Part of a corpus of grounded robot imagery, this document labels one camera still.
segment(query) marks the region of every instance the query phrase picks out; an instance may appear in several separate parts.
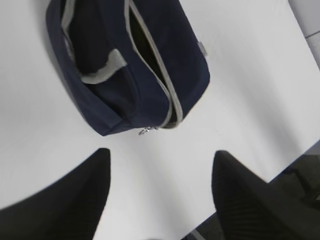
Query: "gray floor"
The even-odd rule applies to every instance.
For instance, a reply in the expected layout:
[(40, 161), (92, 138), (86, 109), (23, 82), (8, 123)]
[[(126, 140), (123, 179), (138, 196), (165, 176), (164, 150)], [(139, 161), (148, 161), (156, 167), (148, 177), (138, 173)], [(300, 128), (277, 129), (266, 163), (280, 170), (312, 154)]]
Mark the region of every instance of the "gray floor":
[[(298, 169), (312, 188), (320, 187), (320, 155), (303, 155), (289, 167)], [(304, 196), (303, 188), (294, 174), (281, 173), (270, 182), (270, 185), (295, 199), (301, 199)], [(225, 240), (216, 214), (208, 218), (196, 230), (206, 240)], [(188, 235), (185, 240), (195, 240), (195, 238)]]

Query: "gray trim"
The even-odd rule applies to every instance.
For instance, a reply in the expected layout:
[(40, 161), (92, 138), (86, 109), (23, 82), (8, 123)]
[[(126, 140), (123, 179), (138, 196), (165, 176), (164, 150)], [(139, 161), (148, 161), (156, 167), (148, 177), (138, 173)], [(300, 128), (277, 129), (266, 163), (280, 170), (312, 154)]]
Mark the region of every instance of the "gray trim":
[[(76, 0), (66, 0), (64, 13), (61, 20), (61, 28), (65, 36), (66, 48), (70, 58), (75, 61), (74, 48), (69, 37), (69, 26), (74, 17)], [(81, 81), (84, 84), (101, 84), (112, 77), (118, 70), (122, 69), (127, 65), (126, 60), (123, 58), (118, 49), (113, 49), (108, 56), (108, 60), (105, 66), (99, 69), (97, 72), (83, 75), (79, 71), (78, 74)]]
[(126, 28), (126, 31), (128, 32), (128, 35), (129, 35), (129, 38), (131, 40), (131, 43), (132, 43), (132, 47), (133, 47), (133, 50), (136, 52), (136, 54), (139, 56), (139, 58), (141, 59), (141, 61), (149, 68), (149, 70), (153, 73), (153, 75), (155, 76), (158, 84), (160, 85), (160, 87), (162, 88), (163, 92), (165, 93), (166, 97), (168, 98), (169, 100), (169, 109), (168, 109), (168, 112), (167, 112), (167, 115), (163, 121), (163, 123), (159, 126), (159, 128), (164, 128), (170, 121), (171, 119), (171, 116), (172, 116), (172, 100), (171, 100), (171, 97), (170, 97), (170, 93), (168, 92), (166, 86), (163, 84), (163, 82), (159, 79), (159, 77), (156, 75), (156, 73), (152, 70), (152, 68), (149, 66), (149, 64), (145, 61), (145, 59), (142, 57), (142, 55), (140, 54), (136, 44), (135, 44), (135, 41), (134, 41), (134, 38), (132, 36), (132, 33), (131, 33), (131, 28), (130, 28), (130, 16), (129, 16), (129, 10), (130, 10), (130, 0), (125, 0), (124, 1), (124, 18), (125, 18), (125, 28)]
[(132, 0), (129, 0), (129, 6), (133, 12), (133, 14), (135, 15), (137, 21), (139, 22), (148, 42), (150, 43), (150, 46), (153, 50), (153, 53), (154, 53), (154, 56), (156, 58), (156, 61), (159, 65), (159, 68), (161, 70), (161, 73), (163, 75), (163, 78), (164, 78), (164, 81), (167, 85), (167, 88), (168, 88), (168, 91), (170, 93), (170, 96), (171, 96), (171, 101), (173, 103), (173, 106), (174, 106), (174, 109), (175, 109), (175, 112), (176, 112), (176, 123), (173, 124), (172, 126), (170, 126), (170, 128), (175, 128), (177, 127), (183, 120), (183, 117), (184, 117), (184, 112), (182, 110), (182, 106), (181, 106), (181, 103), (180, 103), (180, 100), (177, 96), (177, 93), (176, 93), (176, 90), (175, 90), (175, 87), (171, 81), (171, 78), (169, 76), (169, 73), (167, 71), (167, 68), (164, 64), (164, 61), (162, 60), (162, 57), (159, 53), (159, 50), (151, 36), (151, 33), (149, 32), (149, 29), (145, 23), (145, 21), (143, 20), (142, 16), (140, 15), (139, 13), (139, 10), (137, 9), (135, 3), (132, 1)]
[(113, 49), (108, 56), (105, 67), (90, 75), (83, 75), (81, 80), (84, 84), (101, 84), (112, 77), (119, 69), (127, 65), (118, 49)]
[(190, 233), (196, 240), (206, 240), (197, 230)]

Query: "white table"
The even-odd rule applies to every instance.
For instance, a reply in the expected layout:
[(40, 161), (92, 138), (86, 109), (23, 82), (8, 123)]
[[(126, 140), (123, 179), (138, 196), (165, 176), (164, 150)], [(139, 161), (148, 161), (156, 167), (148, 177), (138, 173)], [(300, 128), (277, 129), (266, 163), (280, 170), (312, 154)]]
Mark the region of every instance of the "white table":
[(214, 211), (214, 153), (270, 181), (320, 138), (320, 72), (286, 0), (181, 0), (211, 84), (183, 124), (101, 137), (55, 67), (48, 0), (0, 1), (0, 208), (55, 182), (97, 148), (111, 188), (95, 240), (179, 240)]

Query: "bag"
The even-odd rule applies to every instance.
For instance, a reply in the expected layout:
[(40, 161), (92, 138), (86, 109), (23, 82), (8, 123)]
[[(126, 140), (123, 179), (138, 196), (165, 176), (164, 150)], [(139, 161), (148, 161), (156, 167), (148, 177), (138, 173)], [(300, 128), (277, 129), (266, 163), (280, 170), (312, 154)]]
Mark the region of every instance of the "bag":
[(102, 136), (175, 128), (209, 84), (178, 0), (52, 0), (46, 24), (74, 99)]

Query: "zipper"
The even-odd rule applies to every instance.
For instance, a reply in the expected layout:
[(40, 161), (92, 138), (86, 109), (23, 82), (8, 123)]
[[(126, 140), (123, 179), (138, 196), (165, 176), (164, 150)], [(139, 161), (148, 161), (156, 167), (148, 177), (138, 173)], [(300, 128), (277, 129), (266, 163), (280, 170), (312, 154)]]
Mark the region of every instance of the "zipper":
[(130, 7), (130, 9), (132, 10), (133, 14), (135, 15), (138, 23), (140, 24), (143, 33), (145, 34), (145, 37), (148, 41), (148, 43), (150, 44), (150, 47), (153, 51), (154, 57), (158, 63), (159, 69), (162, 73), (162, 76), (164, 78), (164, 81), (166, 83), (167, 86), (167, 91), (169, 92), (169, 99), (175, 109), (175, 114), (176, 114), (176, 121), (175, 122), (171, 122), (169, 124), (170, 119), (168, 120), (167, 124), (164, 125), (162, 124), (160, 127), (161, 128), (176, 128), (183, 120), (183, 110), (182, 110), (182, 106), (180, 104), (180, 100), (177, 96), (177, 93), (175, 91), (175, 87), (170, 79), (169, 73), (167, 71), (167, 68), (161, 58), (161, 55), (159, 53), (159, 50), (151, 36), (150, 31), (148, 30), (148, 27), (145, 23), (145, 21), (143, 20), (142, 16), (139, 13), (139, 10), (137, 9), (135, 3), (133, 0), (126, 0), (128, 2), (128, 7)]

